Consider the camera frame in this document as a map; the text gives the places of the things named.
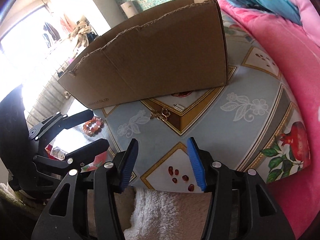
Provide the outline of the small silver hair clip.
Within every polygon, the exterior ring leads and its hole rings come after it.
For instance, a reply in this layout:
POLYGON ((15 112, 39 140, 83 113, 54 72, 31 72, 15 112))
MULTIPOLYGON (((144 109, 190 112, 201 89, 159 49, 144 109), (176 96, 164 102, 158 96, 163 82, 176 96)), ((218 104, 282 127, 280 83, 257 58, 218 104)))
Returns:
POLYGON ((183 112, 185 110, 185 107, 177 103, 177 104, 174 104, 174 109, 180 112, 183 112))

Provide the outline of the cardboard tube roll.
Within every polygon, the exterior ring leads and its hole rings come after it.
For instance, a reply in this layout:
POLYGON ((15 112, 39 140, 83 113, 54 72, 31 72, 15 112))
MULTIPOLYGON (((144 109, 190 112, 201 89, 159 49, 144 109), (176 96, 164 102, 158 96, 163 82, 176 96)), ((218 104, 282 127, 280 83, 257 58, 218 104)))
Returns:
POLYGON ((124 2, 120 5, 120 7, 122 8, 127 18, 132 18, 133 16, 139 14, 138 10, 136 9, 132 1, 124 2))

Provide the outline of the white fluffy towel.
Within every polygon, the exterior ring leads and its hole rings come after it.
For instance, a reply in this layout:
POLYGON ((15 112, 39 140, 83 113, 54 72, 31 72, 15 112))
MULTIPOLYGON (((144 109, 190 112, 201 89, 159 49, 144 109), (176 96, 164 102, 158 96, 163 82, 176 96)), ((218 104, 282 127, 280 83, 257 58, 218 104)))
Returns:
POLYGON ((200 239, 210 193, 174 193, 136 189, 126 239, 200 239))

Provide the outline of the brown cardboard box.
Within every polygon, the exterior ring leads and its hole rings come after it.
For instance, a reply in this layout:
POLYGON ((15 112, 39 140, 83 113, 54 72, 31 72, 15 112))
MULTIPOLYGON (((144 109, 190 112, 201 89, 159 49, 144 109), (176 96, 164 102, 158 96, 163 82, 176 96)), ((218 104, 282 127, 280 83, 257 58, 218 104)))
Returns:
POLYGON ((228 59, 217 0, 173 0, 93 41, 59 84, 90 109, 224 86, 228 59))

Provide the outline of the gold butterfly brooch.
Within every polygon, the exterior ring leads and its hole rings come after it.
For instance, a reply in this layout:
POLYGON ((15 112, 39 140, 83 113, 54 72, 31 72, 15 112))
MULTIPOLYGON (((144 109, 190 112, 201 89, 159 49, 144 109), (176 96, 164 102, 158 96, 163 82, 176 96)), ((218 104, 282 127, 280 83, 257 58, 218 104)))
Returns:
POLYGON ((169 112, 169 110, 167 108, 163 107, 160 112, 152 111, 150 119, 167 121, 170 115, 171 115, 171 113, 169 112))

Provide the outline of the pink floral blanket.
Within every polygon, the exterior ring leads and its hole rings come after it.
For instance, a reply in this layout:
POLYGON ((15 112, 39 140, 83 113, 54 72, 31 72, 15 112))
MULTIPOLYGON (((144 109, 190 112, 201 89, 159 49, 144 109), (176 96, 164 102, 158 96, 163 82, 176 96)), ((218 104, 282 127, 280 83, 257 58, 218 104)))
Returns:
POLYGON ((302 113, 310 165, 270 184, 297 238, 319 239, 319 14, 310 0, 289 0, 302 25, 271 12, 235 7, 218 0, 266 49, 290 85, 302 113))

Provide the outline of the fruit pattern tablecloth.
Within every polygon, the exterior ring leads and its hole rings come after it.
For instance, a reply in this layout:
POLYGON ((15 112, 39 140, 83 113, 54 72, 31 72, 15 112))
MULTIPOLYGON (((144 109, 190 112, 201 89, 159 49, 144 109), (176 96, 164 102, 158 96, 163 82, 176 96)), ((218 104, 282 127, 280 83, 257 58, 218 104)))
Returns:
POLYGON ((93 109, 106 122, 111 151, 135 138, 139 154, 130 184, 158 191, 199 192, 187 140, 233 170, 256 169, 265 182, 310 165, 305 126, 280 69, 248 33, 221 12, 228 82, 93 109), (185 107, 183 112, 174 104, 185 107), (150 119, 165 107, 167 121, 150 119))

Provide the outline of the metal balcony railing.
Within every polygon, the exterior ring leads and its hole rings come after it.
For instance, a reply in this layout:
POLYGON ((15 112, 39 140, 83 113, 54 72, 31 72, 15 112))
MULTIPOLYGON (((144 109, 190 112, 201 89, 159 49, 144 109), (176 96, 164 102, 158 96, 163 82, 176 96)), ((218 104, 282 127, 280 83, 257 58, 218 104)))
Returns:
POLYGON ((40 79, 40 85, 28 102, 25 102, 25 119, 27 127, 31 128, 57 112, 67 113, 73 102, 73 97, 58 80, 68 67, 65 61, 57 69, 51 70, 40 79))

